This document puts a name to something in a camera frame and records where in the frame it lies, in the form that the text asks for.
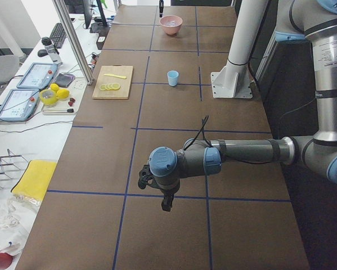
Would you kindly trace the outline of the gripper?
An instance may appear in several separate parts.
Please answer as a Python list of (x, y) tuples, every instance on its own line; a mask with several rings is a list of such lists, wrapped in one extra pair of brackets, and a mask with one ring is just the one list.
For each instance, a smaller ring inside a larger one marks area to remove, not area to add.
[(177, 184), (173, 188), (163, 189), (159, 186), (159, 190), (163, 193), (164, 198), (161, 202), (161, 208), (165, 212), (170, 212), (173, 206), (174, 195), (179, 191), (180, 184)]

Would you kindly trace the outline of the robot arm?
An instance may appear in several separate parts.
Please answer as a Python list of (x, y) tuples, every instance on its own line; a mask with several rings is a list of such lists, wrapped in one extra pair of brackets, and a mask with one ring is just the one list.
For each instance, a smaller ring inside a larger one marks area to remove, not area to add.
[(182, 178), (217, 174), (225, 161), (300, 164), (337, 184), (337, 1), (279, 1), (275, 30), (278, 42), (312, 44), (318, 131), (282, 139), (192, 138), (177, 151), (154, 149), (138, 186), (160, 190), (163, 210), (171, 210)]

